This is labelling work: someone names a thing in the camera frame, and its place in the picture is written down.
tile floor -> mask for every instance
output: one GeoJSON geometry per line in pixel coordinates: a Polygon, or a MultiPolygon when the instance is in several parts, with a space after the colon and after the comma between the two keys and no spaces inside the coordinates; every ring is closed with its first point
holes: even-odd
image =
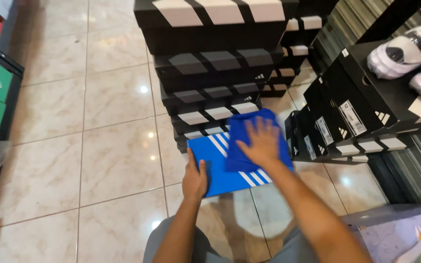
{"type": "MultiPolygon", "coordinates": [[[[43,0],[21,10],[11,55],[25,66],[0,180],[0,262],[141,262],[147,238],[182,200],[176,149],[133,1],[43,0]]],[[[283,123],[313,81],[309,64],[283,98],[283,123]]],[[[366,164],[296,162],[337,214],[386,203],[366,164]]],[[[197,225],[221,255],[261,262],[293,214],[273,185],[203,200],[197,225]]]]}

person's right hand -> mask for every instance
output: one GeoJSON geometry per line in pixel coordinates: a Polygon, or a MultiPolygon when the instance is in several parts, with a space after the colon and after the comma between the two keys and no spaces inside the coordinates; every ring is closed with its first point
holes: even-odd
{"type": "Polygon", "coordinates": [[[272,121],[256,117],[256,128],[251,121],[246,121],[246,130],[250,145],[236,141],[243,153],[255,164],[264,167],[279,159],[279,128],[272,125],[272,121]]]}

blue cloth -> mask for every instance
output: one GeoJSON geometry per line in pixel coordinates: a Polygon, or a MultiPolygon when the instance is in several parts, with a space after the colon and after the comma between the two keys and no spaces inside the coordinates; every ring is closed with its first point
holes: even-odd
{"type": "MultiPolygon", "coordinates": [[[[233,115],[230,120],[230,141],[228,142],[228,157],[225,161],[225,170],[228,172],[254,172],[260,167],[251,162],[248,157],[240,150],[238,145],[235,143],[236,140],[246,143],[248,146],[251,145],[249,136],[246,131],[245,121],[250,120],[253,126],[256,126],[256,117],[260,116],[263,119],[270,119],[274,126],[279,127],[276,122],[276,115],[269,109],[261,109],[260,111],[254,111],[246,114],[233,115]]],[[[292,161],[289,157],[289,147],[285,142],[284,135],[279,132],[279,158],[280,160],[293,171],[292,161]]]]}
{"type": "Polygon", "coordinates": [[[216,196],[272,182],[271,178],[262,169],[253,173],[225,171],[229,137],[229,134],[224,132],[188,140],[188,147],[193,151],[196,167],[199,169],[199,160],[206,162],[208,189],[204,197],[216,196]]]}

barcode sticker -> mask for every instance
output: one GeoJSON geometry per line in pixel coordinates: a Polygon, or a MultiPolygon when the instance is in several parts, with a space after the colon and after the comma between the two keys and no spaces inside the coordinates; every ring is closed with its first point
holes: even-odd
{"type": "Polygon", "coordinates": [[[306,148],[308,150],[308,153],[310,154],[310,159],[311,160],[316,159],[316,155],[314,154],[314,151],[313,151],[313,146],[311,145],[310,136],[306,135],[305,138],[303,138],[303,140],[305,141],[306,148]]]}
{"type": "Polygon", "coordinates": [[[321,136],[323,137],[323,140],[326,146],[333,143],[334,139],[332,139],[331,132],[327,128],[326,122],[324,121],[324,117],[321,116],[321,118],[319,118],[316,121],[316,124],[318,126],[319,131],[321,132],[321,136]]]}
{"type": "Polygon", "coordinates": [[[348,56],[348,51],[346,48],[344,48],[344,50],[342,50],[342,55],[344,55],[344,57],[348,56]]]}
{"type": "Polygon", "coordinates": [[[347,121],[348,126],[350,126],[355,136],[366,132],[365,125],[363,125],[363,122],[358,117],[354,107],[352,107],[352,104],[350,104],[350,101],[347,100],[344,102],[339,107],[339,110],[341,110],[342,116],[347,121]]]}
{"type": "Polygon", "coordinates": [[[289,138],[287,140],[287,145],[289,146],[289,155],[290,155],[290,157],[292,157],[293,156],[292,155],[292,138],[289,138]]]}

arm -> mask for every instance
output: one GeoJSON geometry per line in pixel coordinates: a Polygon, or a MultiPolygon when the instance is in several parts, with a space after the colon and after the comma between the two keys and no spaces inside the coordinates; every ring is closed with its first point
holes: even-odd
{"type": "Polygon", "coordinates": [[[173,222],[163,239],[159,250],[153,258],[153,263],[189,263],[193,254],[194,230],[196,218],[202,196],[207,190],[206,163],[199,162],[197,171],[196,162],[191,149],[188,148],[189,162],[183,177],[183,201],[173,218],[173,222]]]}
{"type": "Polygon", "coordinates": [[[255,164],[261,166],[284,195],[295,219],[322,263],[371,263],[368,253],[339,218],[298,177],[279,160],[279,130],[268,120],[257,120],[255,129],[247,123],[251,146],[238,146],[255,164]]]}

